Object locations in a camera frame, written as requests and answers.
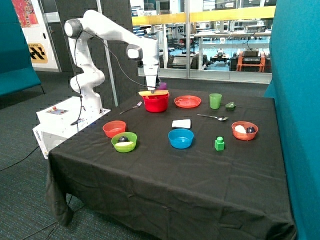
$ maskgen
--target door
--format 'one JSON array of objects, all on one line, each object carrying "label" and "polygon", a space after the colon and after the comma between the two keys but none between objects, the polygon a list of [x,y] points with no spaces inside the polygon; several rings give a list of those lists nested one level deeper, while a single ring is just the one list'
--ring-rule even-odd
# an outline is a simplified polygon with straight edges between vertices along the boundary
[{"label": "door", "polygon": [[36,71],[60,72],[60,65],[38,0],[12,0]]}]

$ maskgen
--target white control box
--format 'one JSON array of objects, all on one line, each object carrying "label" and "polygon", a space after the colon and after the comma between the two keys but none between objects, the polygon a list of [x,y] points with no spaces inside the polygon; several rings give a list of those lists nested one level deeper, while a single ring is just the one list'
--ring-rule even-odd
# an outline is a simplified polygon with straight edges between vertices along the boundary
[{"label": "white control box", "polygon": [[103,109],[96,115],[87,113],[81,108],[80,97],[77,96],[38,111],[36,115],[40,124],[32,130],[44,158],[48,159],[50,150],[110,111]]}]

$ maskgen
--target silver spoon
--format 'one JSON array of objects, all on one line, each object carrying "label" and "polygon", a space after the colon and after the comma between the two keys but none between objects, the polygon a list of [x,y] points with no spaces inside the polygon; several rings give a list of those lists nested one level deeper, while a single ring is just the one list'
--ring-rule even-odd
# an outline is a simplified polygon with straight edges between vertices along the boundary
[{"label": "silver spoon", "polygon": [[219,121],[225,121],[229,118],[227,116],[209,116],[209,115],[203,115],[203,114],[198,114],[198,115],[203,117],[215,118],[215,119],[218,119]]},{"label": "silver spoon", "polygon": [[125,110],[125,111],[120,112],[119,115],[123,114],[123,113],[125,113],[125,112],[127,112],[127,111],[129,111],[131,109],[139,108],[141,106],[141,104],[142,104],[142,101],[138,102],[136,106],[133,106],[132,108],[129,108],[129,109]]}]

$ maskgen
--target black ball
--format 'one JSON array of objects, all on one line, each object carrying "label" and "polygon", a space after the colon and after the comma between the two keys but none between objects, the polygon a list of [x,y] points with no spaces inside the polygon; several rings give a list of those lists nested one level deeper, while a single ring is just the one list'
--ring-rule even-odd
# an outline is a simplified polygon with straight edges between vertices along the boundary
[{"label": "black ball", "polygon": [[121,136],[118,139],[118,143],[129,142],[129,139],[126,136]]},{"label": "black ball", "polygon": [[248,127],[245,131],[246,131],[247,134],[252,134],[252,133],[254,133],[256,130],[255,130],[255,128],[254,128],[253,126],[250,126],[250,127]]}]

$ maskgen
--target green cup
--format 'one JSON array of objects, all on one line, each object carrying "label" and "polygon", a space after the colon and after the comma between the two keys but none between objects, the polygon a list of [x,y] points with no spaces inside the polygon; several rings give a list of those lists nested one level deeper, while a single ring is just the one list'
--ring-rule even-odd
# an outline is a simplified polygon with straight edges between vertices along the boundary
[{"label": "green cup", "polygon": [[222,95],[219,93],[211,93],[209,95],[210,98],[210,108],[212,109],[218,109],[220,108],[221,98]]}]

